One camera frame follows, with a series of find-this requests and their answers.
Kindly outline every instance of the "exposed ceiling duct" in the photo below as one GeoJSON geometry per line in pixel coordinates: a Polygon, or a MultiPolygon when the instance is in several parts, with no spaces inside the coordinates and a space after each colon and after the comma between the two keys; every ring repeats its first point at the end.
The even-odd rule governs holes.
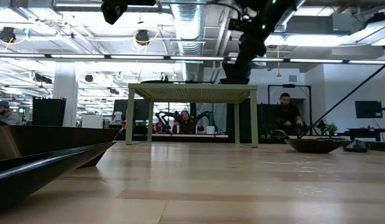
{"type": "MultiPolygon", "coordinates": [[[[203,6],[194,4],[173,4],[171,5],[174,15],[175,33],[180,40],[178,42],[181,55],[201,55],[202,43],[191,40],[202,38],[203,27],[203,6]]],[[[186,80],[199,80],[200,64],[186,63],[183,65],[183,76],[186,80]]]]}
{"type": "MultiPolygon", "coordinates": [[[[306,0],[296,0],[297,9],[302,7],[302,5],[306,2],[306,0]]],[[[289,22],[290,18],[296,13],[294,9],[289,8],[286,10],[284,15],[281,17],[280,21],[278,22],[275,32],[285,32],[286,31],[286,24],[289,22]]]]}

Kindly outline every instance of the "small table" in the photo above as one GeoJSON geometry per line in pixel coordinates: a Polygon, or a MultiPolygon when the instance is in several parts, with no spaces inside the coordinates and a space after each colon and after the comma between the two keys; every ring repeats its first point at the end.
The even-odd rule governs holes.
{"type": "Polygon", "coordinates": [[[348,128],[350,139],[355,138],[375,138],[377,142],[381,141],[380,133],[385,133],[385,128],[348,128]]]}
{"type": "MultiPolygon", "coordinates": [[[[127,120],[133,121],[134,94],[149,100],[148,141],[152,140],[152,119],[154,103],[233,103],[235,105],[235,143],[239,144],[239,104],[250,96],[252,147],[258,147],[257,130],[257,85],[212,85],[131,83],[127,120]]],[[[126,129],[126,144],[132,144],[132,128],[126,129]]]]}

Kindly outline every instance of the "table leg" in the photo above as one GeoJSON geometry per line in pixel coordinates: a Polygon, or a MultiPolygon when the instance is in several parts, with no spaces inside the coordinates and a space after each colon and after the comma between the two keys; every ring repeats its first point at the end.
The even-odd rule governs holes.
{"type": "Polygon", "coordinates": [[[235,123],[235,144],[240,144],[239,140],[239,103],[234,104],[234,123],[235,123]]]}
{"type": "Polygon", "coordinates": [[[257,91],[250,91],[250,118],[252,127],[252,147],[259,146],[259,131],[257,129],[257,91]]]}
{"type": "Polygon", "coordinates": [[[148,113],[148,141],[152,141],[152,125],[153,117],[154,117],[154,102],[152,100],[149,101],[149,113],[148,113]]]}
{"type": "Polygon", "coordinates": [[[126,145],[132,145],[132,127],[134,122],[134,93],[135,89],[129,89],[127,125],[126,125],[126,145]]]}

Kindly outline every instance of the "white wall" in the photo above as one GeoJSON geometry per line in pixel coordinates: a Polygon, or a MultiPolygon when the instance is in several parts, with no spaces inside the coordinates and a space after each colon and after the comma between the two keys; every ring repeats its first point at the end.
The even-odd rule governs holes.
{"type": "MultiPolygon", "coordinates": [[[[210,80],[211,68],[205,68],[205,81],[210,80]]],[[[282,85],[289,84],[289,75],[297,75],[297,82],[293,83],[295,85],[304,85],[305,75],[300,73],[299,69],[281,69],[282,77],[277,77],[278,69],[272,69],[268,71],[266,69],[253,69],[250,74],[250,85],[257,85],[257,103],[267,103],[267,86],[268,85],[282,85]]],[[[225,78],[225,73],[222,70],[218,75],[217,80],[225,78]]],[[[306,99],[307,95],[301,91],[299,88],[296,89],[285,89],[280,87],[272,87],[270,92],[270,101],[271,103],[278,103],[279,97],[282,93],[289,93],[292,98],[306,99]]]]}
{"type": "MultiPolygon", "coordinates": [[[[305,74],[305,84],[311,85],[312,98],[312,122],[316,122],[321,117],[325,110],[325,73],[324,66],[318,65],[305,74]]],[[[308,100],[305,102],[305,114],[309,114],[308,100]]]]}
{"type": "MultiPolygon", "coordinates": [[[[380,65],[324,65],[326,109],[329,110],[379,67],[380,65]]],[[[334,122],[340,131],[368,125],[376,127],[373,119],[356,119],[355,101],[358,100],[381,100],[385,107],[385,69],[335,108],[327,116],[327,122],[334,122]]],[[[383,119],[378,119],[378,123],[385,128],[385,112],[383,116],[383,119]]]]}

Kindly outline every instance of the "monitor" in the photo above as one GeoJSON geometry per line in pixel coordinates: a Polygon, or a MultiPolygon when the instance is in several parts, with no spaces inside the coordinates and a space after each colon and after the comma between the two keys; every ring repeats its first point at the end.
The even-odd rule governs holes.
{"type": "MultiPolygon", "coordinates": [[[[122,120],[126,120],[126,111],[128,109],[128,100],[115,100],[113,113],[122,112],[122,120]]],[[[149,100],[134,100],[134,119],[148,120],[149,117],[149,100]]]]}
{"type": "Polygon", "coordinates": [[[383,118],[381,101],[356,101],[355,113],[357,119],[383,118]]]}

